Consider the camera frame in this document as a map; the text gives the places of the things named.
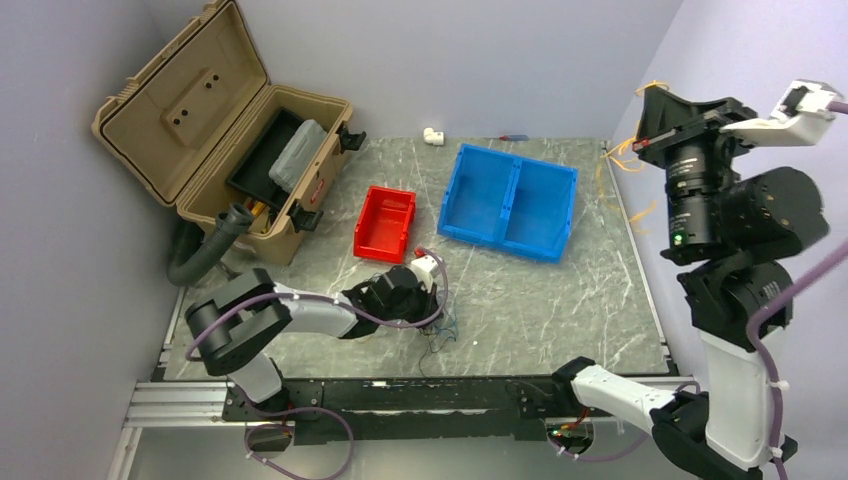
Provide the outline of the white pipe elbow fitting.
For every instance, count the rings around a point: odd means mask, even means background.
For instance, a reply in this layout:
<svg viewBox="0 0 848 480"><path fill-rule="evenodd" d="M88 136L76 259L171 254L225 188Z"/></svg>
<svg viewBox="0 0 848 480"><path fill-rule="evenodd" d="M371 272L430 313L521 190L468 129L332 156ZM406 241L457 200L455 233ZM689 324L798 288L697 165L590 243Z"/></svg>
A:
<svg viewBox="0 0 848 480"><path fill-rule="evenodd" d="M422 131L422 138L427 145L443 146L445 135L442 131L437 131L432 127L426 127Z"/></svg>

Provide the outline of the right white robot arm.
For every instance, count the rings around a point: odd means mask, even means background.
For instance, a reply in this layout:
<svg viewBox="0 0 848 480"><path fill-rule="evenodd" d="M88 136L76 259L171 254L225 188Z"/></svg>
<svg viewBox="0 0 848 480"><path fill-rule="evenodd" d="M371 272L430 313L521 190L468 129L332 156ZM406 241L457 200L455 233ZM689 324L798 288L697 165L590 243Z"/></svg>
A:
<svg viewBox="0 0 848 480"><path fill-rule="evenodd" d="M817 144L841 94L795 80L767 117L737 99L695 102L659 87L643 95L633 152L663 170L669 245L708 360L709 388L668 391L578 357L553 373L551 401L574 415L599 409L645 432L679 469L701 479L758 479L782 469L797 442L782 431L785 384L773 349L792 319L799 283L781 260L829 231L819 189L777 167L747 179L733 160L756 147Z"/></svg>

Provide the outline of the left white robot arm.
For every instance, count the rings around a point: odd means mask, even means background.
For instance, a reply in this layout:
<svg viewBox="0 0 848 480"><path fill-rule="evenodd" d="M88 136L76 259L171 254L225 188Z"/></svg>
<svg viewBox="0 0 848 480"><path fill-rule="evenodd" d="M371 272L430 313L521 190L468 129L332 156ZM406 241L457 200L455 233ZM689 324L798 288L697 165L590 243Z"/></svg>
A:
<svg viewBox="0 0 848 480"><path fill-rule="evenodd" d="M430 268L395 265L330 297L289 288L253 269L184 312L193 341L186 351L211 376L225 376L264 420L279 417L290 393L264 351L281 334L354 340L384 323L424 327L439 315L439 287Z"/></svg>

